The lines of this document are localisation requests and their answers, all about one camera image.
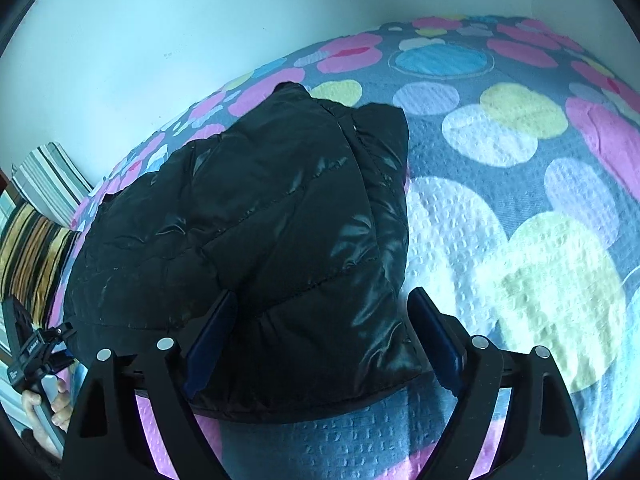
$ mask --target person's hand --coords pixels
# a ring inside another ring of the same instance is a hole
[[[22,393],[22,408],[27,414],[27,418],[31,423],[33,429],[33,436],[36,442],[42,446],[48,453],[62,458],[56,447],[53,445],[49,435],[45,431],[43,425],[40,423],[38,416],[34,410],[34,406],[39,406],[42,403],[40,396],[34,392],[26,390]],[[73,413],[73,407],[71,406],[71,395],[67,391],[66,383],[62,379],[58,379],[58,395],[51,403],[51,409],[53,410],[53,417],[51,421],[63,431],[69,429],[69,421]]]

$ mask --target silver screw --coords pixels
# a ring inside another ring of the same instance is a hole
[[[158,350],[169,350],[174,346],[174,340],[170,337],[163,337],[160,341],[158,341]]]
[[[551,352],[549,351],[549,348],[546,348],[544,346],[536,346],[536,355],[538,357],[542,357],[543,359],[547,359],[551,355]]]
[[[485,348],[489,348],[489,341],[487,338],[482,337],[481,335],[475,335],[471,338],[471,344],[476,348],[484,350]]]
[[[106,361],[109,357],[111,357],[111,350],[109,350],[108,348],[103,348],[102,350],[100,350],[98,352],[98,355],[96,356],[98,358],[98,361]]]

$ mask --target bed sheet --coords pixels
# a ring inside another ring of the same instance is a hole
[[[597,476],[640,417],[640,96],[537,20],[388,23],[277,59],[194,104],[114,168],[81,204],[76,228],[88,231],[105,194],[156,171],[190,140],[220,134],[283,81],[345,105],[404,109],[404,295],[423,286],[441,311],[501,348],[550,348]],[[475,474],[490,465],[507,402],[508,392]],[[454,405],[427,372],[345,416],[283,426],[200,423],[234,480],[407,480]],[[144,400],[140,408],[159,470],[175,478],[151,410]]]

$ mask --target black down vest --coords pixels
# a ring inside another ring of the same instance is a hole
[[[246,422],[337,415],[421,372],[398,305],[408,127],[287,83],[226,132],[194,140],[100,206],[65,321],[86,366],[144,351],[222,289],[236,325],[199,414]]]

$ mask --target black sleeve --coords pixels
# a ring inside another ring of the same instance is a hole
[[[60,480],[60,460],[49,454],[36,442],[33,431],[23,430],[20,436],[25,447],[29,450],[40,468],[42,468],[50,478],[53,478],[53,480]]]

